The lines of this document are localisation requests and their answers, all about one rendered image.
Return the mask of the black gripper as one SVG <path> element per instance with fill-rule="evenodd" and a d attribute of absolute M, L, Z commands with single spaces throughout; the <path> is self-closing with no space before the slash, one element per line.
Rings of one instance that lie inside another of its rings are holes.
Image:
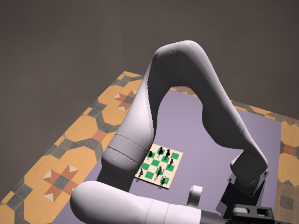
<path fill-rule="evenodd" d="M 275 220 L 270 207 L 234 204 L 232 211 L 231 219 L 223 219 L 217 213 L 201 210 L 200 224 L 291 224 Z"/>

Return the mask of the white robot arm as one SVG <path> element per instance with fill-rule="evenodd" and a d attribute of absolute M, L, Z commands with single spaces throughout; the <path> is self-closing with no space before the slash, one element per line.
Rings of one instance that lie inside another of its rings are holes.
<path fill-rule="evenodd" d="M 190 188 L 186 206 L 129 193 L 153 145 L 160 103 L 171 87 L 180 86 L 192 89 L 202 102 L 202 123 L 212 139 L 222 147 L 244 150 L 230 168 L 242 186 L 256 186 L 268 167 L 265 156 L 202 47 L 181 41 L 154 53 L 124 120 L 101 157 L 97 180 L 83 182 L 72 191 L 70 207 L 77 219 L 86 224 L 200 224 L 200 186 Z"/>

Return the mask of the green and cream chessboard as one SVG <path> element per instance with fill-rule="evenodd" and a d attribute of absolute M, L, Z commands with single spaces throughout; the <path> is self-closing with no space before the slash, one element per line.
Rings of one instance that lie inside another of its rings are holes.
<path fill-rule="evenodd" d="M 143 168 L 144 174 L 141 175 L 139 169 L 135 177 L 169 189 L 183 153 L 170 149 L 170 155 L 167 156 L 168 148 L 162 147 L 163 153 L 160 154 L 160 147 L 159 145 L 152 145 L 150 151 L 152 151 L 153 155 L 149 156 L 149 151 L 140 167 Z M 174 163 L 170 163 L 171 158 L 173 158 Z M 158 173 L 160 164 L 162 164 L 162 173 Z M 166 176 L 166 182 L 162 181 L 164 175 Z"/>

